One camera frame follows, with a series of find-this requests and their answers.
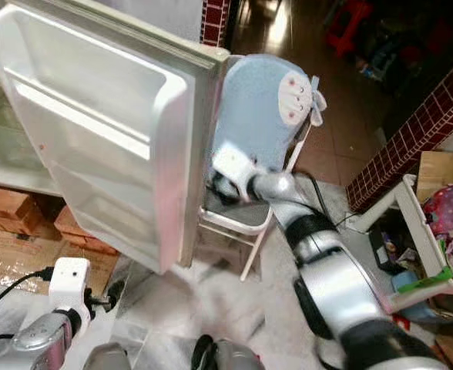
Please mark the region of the white open fridge door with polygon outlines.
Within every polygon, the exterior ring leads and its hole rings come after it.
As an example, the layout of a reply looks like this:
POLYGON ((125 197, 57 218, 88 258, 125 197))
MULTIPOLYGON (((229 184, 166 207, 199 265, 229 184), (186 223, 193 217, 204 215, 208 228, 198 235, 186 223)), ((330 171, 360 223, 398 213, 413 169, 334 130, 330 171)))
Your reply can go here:
POLYGON ((7 0, 0 85, 76 222, 190 267, 230 53, 93 0, 7 0))

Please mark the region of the white fridge body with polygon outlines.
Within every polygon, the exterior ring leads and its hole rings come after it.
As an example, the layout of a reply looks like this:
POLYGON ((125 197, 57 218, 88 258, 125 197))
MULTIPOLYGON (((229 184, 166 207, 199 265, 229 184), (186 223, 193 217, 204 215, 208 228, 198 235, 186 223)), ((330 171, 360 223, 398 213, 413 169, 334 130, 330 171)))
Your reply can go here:
POLYGON ((0 186, 48 195, 60 191, 34 152, 0 85, 0 186))

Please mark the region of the white folding chair grey seat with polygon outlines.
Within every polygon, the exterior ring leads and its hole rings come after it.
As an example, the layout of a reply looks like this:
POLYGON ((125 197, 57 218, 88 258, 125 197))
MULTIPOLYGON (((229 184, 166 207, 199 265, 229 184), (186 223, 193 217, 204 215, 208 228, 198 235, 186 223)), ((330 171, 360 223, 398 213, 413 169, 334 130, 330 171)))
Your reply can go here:
MULTIPOLYGON (((287 149, 285 170, 272 170, 252 160, 261 173, 251 180, 247 188, 249 194, 247 197, 241 197, 240 204, 233 207, 207 207, 205 198, 200 208, 203 227, 251 246, 247 264, 241 272, 243 279, 247 278, 272 222, 276 221, 282 228, 287 228, 291 222, 300 217, 316 214, 317 209, 305 200, 291 173, 301 146, 304 144, 306 129, 307 127, 303 126, 303 130, 297 134, 297 141, 287 149)), ((210 156, 206 180, 215 175, 212 162, 210 156)))

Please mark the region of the grey left robot leg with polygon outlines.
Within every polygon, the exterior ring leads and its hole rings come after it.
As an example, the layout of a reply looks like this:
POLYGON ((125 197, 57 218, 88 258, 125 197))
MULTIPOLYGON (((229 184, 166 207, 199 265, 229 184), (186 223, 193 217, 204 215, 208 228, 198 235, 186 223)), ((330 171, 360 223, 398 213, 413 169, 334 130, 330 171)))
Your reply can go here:
POLYGON ((127 352, 116 342, 96 346, 86 357, 82 370, 132 370, 127 352))

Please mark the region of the red brick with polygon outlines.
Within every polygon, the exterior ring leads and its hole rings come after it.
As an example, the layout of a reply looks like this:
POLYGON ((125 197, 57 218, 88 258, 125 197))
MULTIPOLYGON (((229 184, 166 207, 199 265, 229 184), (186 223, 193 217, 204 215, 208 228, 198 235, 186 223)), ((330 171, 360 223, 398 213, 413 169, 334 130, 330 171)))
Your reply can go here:
POLYGON ((62 208, 61 212, 54 219, 53 222, 55 228, 62 234, 65 240, 69 243, 74 244, 81 249, 88 251, 100 251, 100 253, 107 253, 107 244, 101 243, 96 237, 90 235, 79 226, 76 222, 74 214, 72 214, 71 208, 66 205, 62 208))
POLYGON ((0 230, 33 235, 38 223, 36 208, 29 194, 0 188, 0 230))

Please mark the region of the flat brown cardboard sheet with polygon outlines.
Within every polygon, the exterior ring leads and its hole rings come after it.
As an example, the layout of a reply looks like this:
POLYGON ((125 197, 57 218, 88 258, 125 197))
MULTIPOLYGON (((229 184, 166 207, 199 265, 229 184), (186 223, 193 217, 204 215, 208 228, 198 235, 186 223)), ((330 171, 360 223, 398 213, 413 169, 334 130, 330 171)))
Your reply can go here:
POLYGON ((0 231, 0 285, 9 286, 23 275, 51 267, 59 257, 84 257, 90 261, 88 286, 96 296, 106 292, 119 258, 117 254, 83 249, 64 240, 0 231))

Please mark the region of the light blue plush pillow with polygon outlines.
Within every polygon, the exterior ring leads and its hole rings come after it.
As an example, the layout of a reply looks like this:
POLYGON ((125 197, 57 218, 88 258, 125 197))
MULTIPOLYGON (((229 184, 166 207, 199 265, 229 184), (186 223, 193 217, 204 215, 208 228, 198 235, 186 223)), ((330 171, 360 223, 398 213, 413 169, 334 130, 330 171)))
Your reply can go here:
POLYGON ((240 57, 223 79, 210 156, 236 146, 272 170, 287 168, 287 151, 310 121, 323 124, 327 102, 319 78, 272 54, 240 57))

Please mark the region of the white shelf table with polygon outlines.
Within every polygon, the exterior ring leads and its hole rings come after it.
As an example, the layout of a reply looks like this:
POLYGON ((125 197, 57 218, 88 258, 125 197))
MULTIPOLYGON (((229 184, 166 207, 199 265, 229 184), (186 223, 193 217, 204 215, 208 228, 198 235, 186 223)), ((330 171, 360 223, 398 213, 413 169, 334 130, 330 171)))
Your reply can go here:
POLYGON ((414 242, 420 261, 419 271, 426 275, 416 287, 406 288, 403 292, 385 294, 381 299, 385 311, 396 313, 437 295, 453 295, 453 275, 447 281, 445 275, 451 271, 445 252, 439 247, 437 239, 426 224, 421 205, 412 186, 416 177, 406 175, 395 184, 377 203, 356 216, 349 216, 346 225, 357 232, 367 232, 388 209, 396 207, 402 212, 409 236, 414 242))

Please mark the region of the red plastic stool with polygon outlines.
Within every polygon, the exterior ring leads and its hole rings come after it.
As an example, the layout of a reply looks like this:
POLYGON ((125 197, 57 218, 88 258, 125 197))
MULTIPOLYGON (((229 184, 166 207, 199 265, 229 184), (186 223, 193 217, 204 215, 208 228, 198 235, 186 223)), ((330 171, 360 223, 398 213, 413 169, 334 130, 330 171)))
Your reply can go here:
POLYGON ((368 0, 343 0, 339 4, 325 32, 325 42, 334 49, 336 57, 353 52, 354 36, 372 9, 374 6, 368 0))

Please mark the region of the pink bag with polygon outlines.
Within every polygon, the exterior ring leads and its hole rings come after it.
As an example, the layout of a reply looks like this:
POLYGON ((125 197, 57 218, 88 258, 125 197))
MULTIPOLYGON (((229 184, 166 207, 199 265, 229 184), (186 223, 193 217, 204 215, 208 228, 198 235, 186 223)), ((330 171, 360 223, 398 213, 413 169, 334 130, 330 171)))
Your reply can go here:
POLYGON ((435 191, 422 205, 426 223, 434 235, 453 240, 453 184, 435 191))

